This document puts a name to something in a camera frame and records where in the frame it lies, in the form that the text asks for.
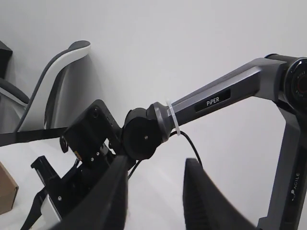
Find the white wall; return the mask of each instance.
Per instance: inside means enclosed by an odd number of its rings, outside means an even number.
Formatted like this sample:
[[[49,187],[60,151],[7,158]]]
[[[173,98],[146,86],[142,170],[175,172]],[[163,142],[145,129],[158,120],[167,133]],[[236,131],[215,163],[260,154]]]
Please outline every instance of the white wall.
[[[0,7],[0,40],[13,51],[8,79],[31,95],[46,63],[89,40],[92,73],[66,79],[63,124],[94,99],[119,124],[128,110],[176,100],[269,53],[307,55],[306,1],[10,0]],[[266,216],[284,120],[251,98],[182,127],[204,168],[254,224]],[[130,180],[127,229],[184,229],[182,183],[188,143],[172,138]],[[306,208],[300,229],[307,227]]]

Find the cardboard box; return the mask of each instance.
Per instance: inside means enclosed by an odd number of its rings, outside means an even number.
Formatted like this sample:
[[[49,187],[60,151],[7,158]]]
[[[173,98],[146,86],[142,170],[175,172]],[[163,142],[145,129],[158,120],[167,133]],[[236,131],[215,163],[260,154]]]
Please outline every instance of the cardboard box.
[[[12,210],[17,192],[17,183],[0,162],[0,214]]]

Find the chair backrest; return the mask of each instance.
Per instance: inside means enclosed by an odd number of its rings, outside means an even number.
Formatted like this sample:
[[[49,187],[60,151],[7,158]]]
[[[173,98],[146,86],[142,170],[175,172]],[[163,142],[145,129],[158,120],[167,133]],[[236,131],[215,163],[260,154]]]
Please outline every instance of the chair backrest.
[[[66,66],[86,56],[91,48],[88,41],[74,42],[68,49],[54,56],[43,70],[29,104],[15,132],[44,129],[47,102],[54,104],[51,90],[57,91]]]

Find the black strap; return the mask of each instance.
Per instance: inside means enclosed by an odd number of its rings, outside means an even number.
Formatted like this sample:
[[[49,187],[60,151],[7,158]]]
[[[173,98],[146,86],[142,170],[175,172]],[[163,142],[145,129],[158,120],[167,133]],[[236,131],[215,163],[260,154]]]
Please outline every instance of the black strap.
[[[13,133],[2,133],[0,134],[0,147],[15,143],[26,143],[35,140],[59,138],[62,136],[65,130],[66,127],[13,132]]]
[[[40,218],[40,216],[42,215],[40,209],[46,196],[47,192],[45,188],[43,188],[40,192],[36,194],[33,199],[33,204],[31,206],[29,215],[27,216],[27,219],[25,220],[24,225],[21,227],[20,230],[29,230],[35,224],[38,218]]]

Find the screw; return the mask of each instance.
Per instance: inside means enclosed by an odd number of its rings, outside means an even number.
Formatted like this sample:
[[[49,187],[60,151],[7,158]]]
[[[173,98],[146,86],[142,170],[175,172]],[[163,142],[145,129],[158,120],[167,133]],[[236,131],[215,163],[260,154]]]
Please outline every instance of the screw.
[[[99,115],[98,109],[95,108],[94,111],[93,111],[93,118],[97,118],[98,115]]]

